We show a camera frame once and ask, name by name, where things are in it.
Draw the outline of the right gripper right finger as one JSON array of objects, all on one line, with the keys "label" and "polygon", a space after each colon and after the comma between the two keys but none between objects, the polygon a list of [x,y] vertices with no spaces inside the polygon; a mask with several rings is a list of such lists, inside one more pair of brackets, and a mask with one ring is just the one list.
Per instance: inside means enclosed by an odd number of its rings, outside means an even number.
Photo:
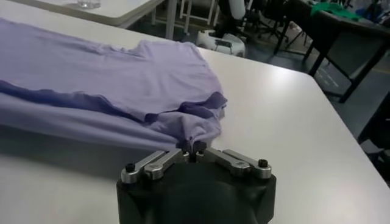
[{"label": "right gripper right finger", "polygon": [[252,174],[258,179],[270,179],[272,176],[272,167],[266,159],[255,160],[230,149],[217,150],[200,141],[194,143],[193,152],[197,162],[216,163],[234,177]]}]

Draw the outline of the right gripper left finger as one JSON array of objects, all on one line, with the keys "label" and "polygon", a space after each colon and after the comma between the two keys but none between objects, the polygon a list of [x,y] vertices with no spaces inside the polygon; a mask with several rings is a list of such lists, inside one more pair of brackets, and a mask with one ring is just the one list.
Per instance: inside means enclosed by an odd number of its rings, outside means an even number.
[{"label": "right gripper left finger", "polygon": [[142,177],[159,180],[174,164],[187,163],[190,159],[191,145],[188,141],[179,143],[170,151],[158,150],[136,163],[128,163],[121,171],[121,182],[136,184]]}]

